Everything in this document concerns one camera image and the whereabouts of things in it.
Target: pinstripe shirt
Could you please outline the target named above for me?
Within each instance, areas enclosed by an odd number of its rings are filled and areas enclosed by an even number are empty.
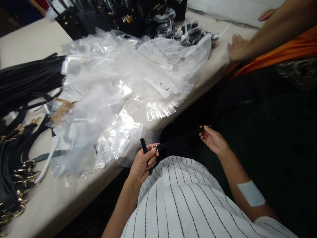
[[[170,156],[143,183],[121,237],[297,237],[276,220],[254,223],[223,192],[207,168]]]

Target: bandage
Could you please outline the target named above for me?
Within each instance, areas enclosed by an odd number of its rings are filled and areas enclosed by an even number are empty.
[[[237,185],[251,207],[257,207],[265,204],[265,198],[252,180],[250,182]]]

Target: brown paper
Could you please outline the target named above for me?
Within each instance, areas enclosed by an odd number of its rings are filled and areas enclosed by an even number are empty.
[[[54,100],[63,103],[58,111],[52,116],[52,120],[59,125],[62,122],[64,113],[68,113],[68,111],[73,108],[75,102],[69,102],[60,98],[54,98]]]

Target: person's hand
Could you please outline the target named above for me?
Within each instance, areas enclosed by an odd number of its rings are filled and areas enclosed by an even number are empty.
[[[232,44],[228,43],[228,51],[231,62],[244,62],[250,60],[246,55],[248,52],[248,40],[242,38],[241,35],[233,35]]]
[[[148,152],[146,154],[143,153],[143,150],[139,150],[133,161],[128,179],[140,184],[144,183],[149,176],[149,168],[155,165],[156,157],[159,156],[156,147],[152,149],[152,146],[158,144],[159,143],[147,145],[146,148]]]
[[[45,10],[44,8],[40,8],[39,11],[40,11],[40,13],[42,14],[42,16],[45,17],[45,15],[46,15],[46,10]]]
[[[265,13],[263,13],[259,16],[258,21],[261,22],[261,21],[265,21],[265,20],[270,19],[270,17],[276,12],[276,10],[277,10],[277,8],[267,10]]]
[[[209,147],[209,149],[211,149],[212,152],[214,152],[217,156],[221,156],[222,154],[230,151],[229,145],[219,132],[214,131],[208,126],[204,126],[204,129],[204,132],[199,133],[200,139],[206,144],[206,146]]]

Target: table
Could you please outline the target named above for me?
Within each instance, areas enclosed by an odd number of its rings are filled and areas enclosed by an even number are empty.
[[[226,22],[216,22],[209,16],[186,12],[186,22],[199,21],[199,25],[211,32],[221,33]],[[147,122],[145,107],[141,106],[132,114],[136,122],[141,122],[149,131],[160,131],[172,122],[180,113],[194,103],[200,96],[213,87],[221,78],[230,63],[227,42],[233,34],[250,38],[255,30],[231,25],[219,39],[207,63],[197,75],[197,84],[184,103],[176,108],[176,113],[157,121]],[[42,59],[54,52],[61,53],[60,45],[71,41],[57,22],[41,19],[31,25],[0,38],[1,68]],[[35,112],[27,115],[26,122],[37,117]],[[35,142],[30,151],[30,158],[48,153],[51,148],[51,133],[45,132]],[[41,170],[44,161],[37,163],[36,170]],[[121,167],[112,162],[105,169],[88,174],[84,179],[56,179],[48,170],[41,184],[29,192],[26,211],[13,219],[8,225],[8,238],[54,237],[63,227],[74,219],[97,195],[119,174]]]

